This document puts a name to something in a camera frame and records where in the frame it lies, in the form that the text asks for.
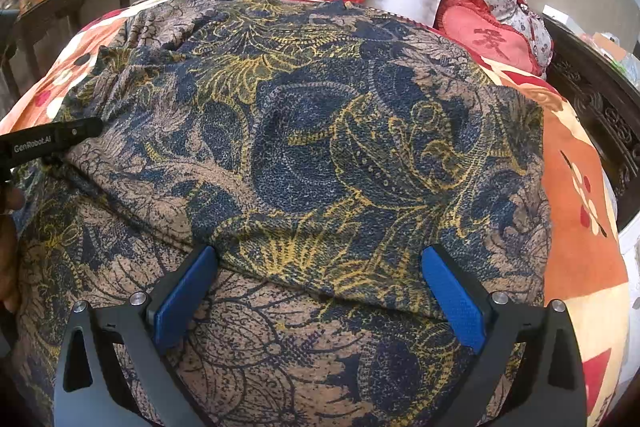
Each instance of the blue gripper pad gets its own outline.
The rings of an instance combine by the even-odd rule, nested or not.
[[[175,346],[184,336],[217,270],[216,253],[206,247],[164,300],[154,317],[154,344],[160,353]]]
[[[482,314],[433,247],[422,252],[422,277],[460,343],[479,353],[485,339]]]

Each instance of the carved wooden bed frame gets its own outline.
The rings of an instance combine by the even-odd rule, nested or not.
[[[567,28],[545,17],[554,40],[547,81],[574,106],[618,200],[618,230],[640,210],[640,92]]]

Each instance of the patterned blanket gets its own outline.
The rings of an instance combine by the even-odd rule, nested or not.
[[[489,291],[543,304],[557,95],[348,3],[167,0],[122,21],[76,58],[88,74],[56,117],[103,134],[19,172],[12,367],[45,421],[71,304],[148,291],[193,243],[223,270],[169,359],[225,426],[427,422],[472,361],[420,274],[435,241]],[[589,227],[615,241],[606,212]]]

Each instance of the bedsheet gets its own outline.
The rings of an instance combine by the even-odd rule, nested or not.
[[[626,272],[598,155],[542,79],[348,3],[149,0],[78,34],[0,132],[89,114],[103,136],[18,172],[12,365],[45,420],[71,304],[200,241],[225,269],[170,358],[213,418],[419,425],[470,360],[420,281],[434,240],[489,291],[564,299],[602,418]]]

